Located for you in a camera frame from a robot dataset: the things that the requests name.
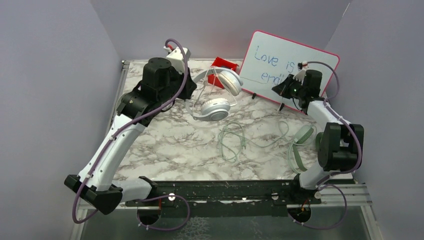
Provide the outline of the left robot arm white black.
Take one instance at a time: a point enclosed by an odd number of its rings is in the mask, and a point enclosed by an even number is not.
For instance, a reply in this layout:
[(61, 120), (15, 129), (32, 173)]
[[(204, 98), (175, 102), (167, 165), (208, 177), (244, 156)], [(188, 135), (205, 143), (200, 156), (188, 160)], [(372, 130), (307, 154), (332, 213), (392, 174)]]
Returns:
[(145, 177), (114, 180), (116, 171), (135, 140), (162, 109), (176, 99), (188, 100), (196, 89), (188, 58), (153, 57), (143, 67), (142, 79), (123, 94), (116, 115), (100, 147), (78, 173), (70, 174), (64, 184), (97, 212), (108, 215), (120, 203), (140, 200), (152, 205), (157, 200), (154, 183)]

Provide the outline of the white headphones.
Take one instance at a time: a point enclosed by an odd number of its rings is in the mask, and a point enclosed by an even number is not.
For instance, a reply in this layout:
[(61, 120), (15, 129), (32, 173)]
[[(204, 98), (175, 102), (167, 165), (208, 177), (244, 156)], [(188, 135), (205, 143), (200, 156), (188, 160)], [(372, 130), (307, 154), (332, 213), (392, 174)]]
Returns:
[[(211, 66), (209, 69), (200, 72), (193, 79), (193, 82), (197, 83), (208, 75), (215, 75), (224, 86), (224, 89), (233, 97), (241, 93), (243, 81), (240, 79), (240, 76), (235, 71), (224, 67)], [(206, 101), (200, 108), (200, 114), (195, 115), (193, 113), (194, 105), (195, 104), (190, 103), (188, 99), (184, 101), (185, 109), (192, 118), (203, 122), (215, 122), (225, 119), (229, 115), (229, 111), (232, 107), (226, 98), (214, 98)]]

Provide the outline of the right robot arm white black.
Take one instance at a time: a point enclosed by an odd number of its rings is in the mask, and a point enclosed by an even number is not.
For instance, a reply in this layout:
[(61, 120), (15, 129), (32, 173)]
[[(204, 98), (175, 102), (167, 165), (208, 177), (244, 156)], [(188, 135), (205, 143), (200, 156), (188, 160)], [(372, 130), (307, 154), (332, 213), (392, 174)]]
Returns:
[(337, 114), (328, 100), (320, 97), (323, 74), (318, 70), (301, 70), (289, 74), (272, 91), (288, 100), (297, 100), (303, 113), (312, 117), (323, 129), (317, 150), (317, 163), (298, 175), (299, 184), (288, 190), (289, 199), (300, 204), (331, 177), (352, 173), (362, 162), (365, 130)]

